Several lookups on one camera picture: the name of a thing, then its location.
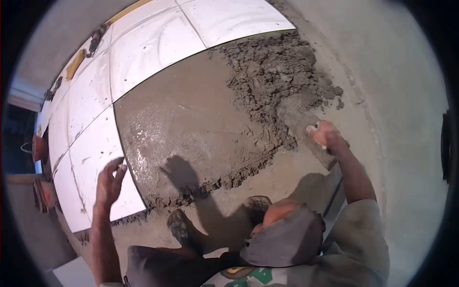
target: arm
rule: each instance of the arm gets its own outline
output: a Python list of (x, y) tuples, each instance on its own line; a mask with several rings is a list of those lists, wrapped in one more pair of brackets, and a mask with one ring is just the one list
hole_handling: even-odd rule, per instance
[[(389, 277), (389, 251), (371, 181), (332, 123), (319, 121), (314, 127), (308, 126), (307, 131), (316, 142), (326, 146), (336, 156), (348, 203), (336, 219), (322, 245), (322, 251), (324, 255), (346, 256), (370, 267), (380, 275), (379, 278), (372, 276), (373, 280), (383, 286)], [(343, 277), (342, 270), (338, 271), (337, 276)], [(359, 280), (369, 278), (363, 273), (358, 277)]]
[(330, 149), (337, 158), (343, 175), (347, 203), (351, 204), (361, 199), (376, 201), (375, 191), (368, 175), (352, 154), (340, 132), (328, 121), (319, 121), (316, 126), (308, 126), (306, 130), (317, 143)]
[(121, 157), (109, 162), (99, 173), (97, 180), (97, 194), (90, 231), (91, 269), (97, 286), (106, 282), (123, 282), (110, 225), (110, 209), (119, 197), (121, 182), (127, 170), (126, 165), (121, 165), (123, 160), (124, 158)]

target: green print on shirt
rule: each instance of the green print on shirt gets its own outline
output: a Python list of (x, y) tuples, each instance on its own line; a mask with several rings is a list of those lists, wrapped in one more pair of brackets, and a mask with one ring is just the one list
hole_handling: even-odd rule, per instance
[(263, 268), (263, 269), (255, 269), (252, 273), (250, 273), (247, 277), (243, 277), (238, 280), (234, 280), (225, 285), (225, 287), (247, 287), (247, 279), (248, 277), (257, 278), (258, 281), (266, 285), (273, 280), (273, 275), (271, 273), (270, 268)]

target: large floor tile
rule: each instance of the large floor tile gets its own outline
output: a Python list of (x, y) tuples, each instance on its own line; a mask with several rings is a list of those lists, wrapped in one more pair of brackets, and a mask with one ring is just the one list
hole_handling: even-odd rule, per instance
[(79, 75), (67, 92), (68, 139), (75, 139), (112, 102), (108, 71), (108, 52), (102, 52)]
[(56, 111), (57, 106), (61, 103), (61, 101), (64, 98), (64, 96), (67, 94), (70, 86), (78, 79), (78, 77), (80, 76), (81, 73), (83, 73), (85, 68), (91, 62), (93, 62), (95, 60), (95, 58), (99, 54), (101, 54), (103, 51), (105, 51), (108, 48), (108, 46), (110, 45), (110, 42), (111, 42), (111, 38), (112, 38), (112, 27), (109, 27), (107, 32), (103, 35), (102, 40), (99, 43), (99, 46), (97, 47), (97, 50), (95, 52), (94, 57), (85, 58), (83, 60), (83, 62), (81, 62), (80, 66), (78, 67), (77, 71), (75, 72), (75, 75), (73, 76), (73, 78), (71, 80), (69, 80), (69, 81), (66, 81), (66, 79), (65, 79), (65, 77), (67, 75), (66, 68), (75, 59), (75, 57), (77, 56), (78, 51), (80, 49), (86, 49), (86, 52), (89, 51), (89, 45), (91, 44), (91, 38), (87, 39), (85, 41), (85, 43), (77, 50), (77, 52), (70, 58), (68, 63), (65, 65), (65, 67), (62, 69), (61, 73), (57, 77), (57, 78), (59, 78), (59, 77), (62, 76), (62, 82), (61, 82), (60, 87), (57, 89), (57, 91), (56, 91), (56, 93), (55, 93), (55, 95), (53, 97), (53, 100), (52, 101), (45, 101), (44, 104), (43, 104), (43, 108), (42, 108), (41, 112), (39, 112), (39, 114), (38, 114), (37, 132), (40, 132), (40, 134), (38, 134), (39, 136), (43, 136), (43, 134), (45, 133), (46, 128), (48, 127), (48, 124), (49, 124), (49, 121), (50, 121), (52, 115)]
[(143, 22), (112, 45), (113, 101), (163, 68), (205, 48), (178, 7)]
[[(123, 156), (115, 124), (113, 107), (107, 108), (70, 147), (70, 156), (78, 190), (92, 219), (97, 176), (112, 159)], [(121, 195), (112, 207), (110, 220), (116, 220), (145, 209), (129, 172), (123, 180)]]
[(55, 172), (61, 158), (69, 148), (67, 137), (68, 125), (67, 97), (64, 97), (51, 117), (48, 132), (48, 146), (51, 170)]
[(153, 0), (129, 12), (113, 23), (113, 41), (132, 30), (140, 23), (177, 6), (174, 0)]
[(180, 7), (207, 47), (295, 28), (265, 0), (194, 0)]
[(56, 171), (54, 187), (70, 231), (77, 232), (90, 228), (88, 206), (83, 205), (79, 196), (68, 152), (63, 156)]
[(37, 114), (35, 133), (42, 137), (51, 119), (51, 102), (45, 101), (41, 111)]

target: left hand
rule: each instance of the left hand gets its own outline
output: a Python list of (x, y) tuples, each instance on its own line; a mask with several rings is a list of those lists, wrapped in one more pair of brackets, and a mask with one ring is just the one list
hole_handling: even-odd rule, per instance
[(122, 164), (123, 160), (124, 157), (119, 157), (110, 161), (99, 173), (95, 205), (110, 209), (112, 204), (118, 199), (123, 177), (128, 170), (127, 165)]

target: wet cement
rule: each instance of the wet cement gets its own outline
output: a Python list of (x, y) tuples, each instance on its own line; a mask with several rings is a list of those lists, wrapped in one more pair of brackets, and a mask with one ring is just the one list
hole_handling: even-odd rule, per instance
[(282, 99), (306, 110), (331, 106), (340, 87), (314, 68), (296, 31), (252, 36), (196, 54), (153, 75), (115, 102), (121, 142), (147, 210), (189, 205), (238, 187), (296, 135), (278, 117)]
[(339, 105), (343, 89), (332, 85), (325, 73), (314, 67), (314, 49), (302, 40), (297, 31), (282, 31), (256, 35), (232, 41), (212, 49), (219, 51), (232, 68), (228, 87), (235, 92), (236, 108), (245, 111), (250, 120), (260, 124), (263, 133), (255, 140), (268, 141), (271, 146), (291, 142), (296, 147), (296, 135), (278, 117), (282, 99), (295, 97), (305, 111), (331, 106), (337, 96)]

